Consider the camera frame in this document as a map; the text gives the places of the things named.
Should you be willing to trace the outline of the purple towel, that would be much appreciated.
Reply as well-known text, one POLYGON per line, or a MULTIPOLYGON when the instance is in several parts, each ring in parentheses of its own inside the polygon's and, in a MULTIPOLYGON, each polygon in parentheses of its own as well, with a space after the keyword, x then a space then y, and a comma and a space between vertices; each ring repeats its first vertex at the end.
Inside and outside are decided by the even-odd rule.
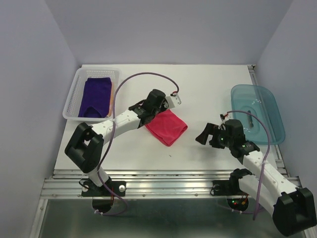
POLYGON ((112 81, 109 77, 88 78, 85 82, 82 102, 78 117, 105 118, 108 112, 112 81))

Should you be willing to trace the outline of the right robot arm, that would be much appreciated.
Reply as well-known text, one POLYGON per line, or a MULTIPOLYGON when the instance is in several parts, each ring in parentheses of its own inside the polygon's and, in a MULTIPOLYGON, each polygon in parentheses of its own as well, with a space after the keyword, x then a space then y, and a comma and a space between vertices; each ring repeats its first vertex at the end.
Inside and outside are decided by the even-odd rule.
POLYGON ((228 180, 213 180, 211 195, 250 195, 270 213, 276 228, 286 237, 316 226, 313 194, 265 162, 260 148, 246 139, 239 120, 229 119, 222 125, 207 123, 195 140, 217 149, 228 148, 244 166, 235 169, 228 180))

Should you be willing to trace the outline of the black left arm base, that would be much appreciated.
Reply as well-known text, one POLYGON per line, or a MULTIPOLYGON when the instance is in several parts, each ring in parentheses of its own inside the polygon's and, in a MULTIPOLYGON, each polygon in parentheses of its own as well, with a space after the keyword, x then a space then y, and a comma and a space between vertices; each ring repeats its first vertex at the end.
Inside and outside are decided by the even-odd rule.
POLYGON ((126 193, 126 181, 110 181, 98 187, 90 179, 84 178, 79 180, 79 185, 82 187, 81 196, 92 198, 92 208, 95 214, 101 216, 118 216, 127 210, 127 202, 123 199, 126 193), (122 211, 114 210, 115 199, 123 202, 124 208, 122 211))

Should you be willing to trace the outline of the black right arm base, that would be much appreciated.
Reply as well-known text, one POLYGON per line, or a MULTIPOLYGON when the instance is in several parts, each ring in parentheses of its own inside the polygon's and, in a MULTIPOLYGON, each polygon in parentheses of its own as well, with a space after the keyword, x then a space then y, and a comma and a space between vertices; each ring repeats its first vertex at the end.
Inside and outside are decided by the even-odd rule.
POLYGON ((249 206, 248 194, 243 192, 239 186, 239 180, 252 173, 247 169, 235 169, 227 180, 213 180, 210 194, 212 196, 241 196, 240 198, 228 198, 227 204, 233 212, 250 214, 247 212, 249 206))

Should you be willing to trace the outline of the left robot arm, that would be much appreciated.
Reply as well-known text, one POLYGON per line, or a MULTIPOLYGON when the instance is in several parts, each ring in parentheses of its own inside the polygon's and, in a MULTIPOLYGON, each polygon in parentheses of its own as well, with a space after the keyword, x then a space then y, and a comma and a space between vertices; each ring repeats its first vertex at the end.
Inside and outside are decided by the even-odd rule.
POLYGON ((110 191, 110 177, 100 165, 104 145, 109 145, 114 138, 128 131, 149 124, 158 114, 180 104, 177 94, 166 96, 154 89, 146 99, 113 119, 92 125, 79 124, 65 148, 65 154, 92 181, 93 190, 98 195, 106 195, 110 191))

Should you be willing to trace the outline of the pink towel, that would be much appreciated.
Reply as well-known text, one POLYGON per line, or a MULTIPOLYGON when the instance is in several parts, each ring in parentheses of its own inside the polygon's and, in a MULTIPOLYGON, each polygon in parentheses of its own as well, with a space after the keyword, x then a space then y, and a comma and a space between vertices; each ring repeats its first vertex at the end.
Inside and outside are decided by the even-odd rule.
POLYGON ((170 147, 187 130, 188 125, 171 110, 158 114, 146 129, 163 145, 170 147))

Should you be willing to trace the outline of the orange polka dot towel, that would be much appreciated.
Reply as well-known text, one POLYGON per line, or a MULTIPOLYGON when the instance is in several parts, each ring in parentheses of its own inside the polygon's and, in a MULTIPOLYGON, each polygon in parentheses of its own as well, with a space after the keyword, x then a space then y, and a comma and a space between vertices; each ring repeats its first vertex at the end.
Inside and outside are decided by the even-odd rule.
POLYGON ((110 117, 112 114, 112 104, 113 104, 113 98, 114 98, 114 84, 111 84, 111 90, 110 90, 110 95, 109 95, 109 100, 107 102, 108 106, 108 112, 106 114, 106 117, 110 117))

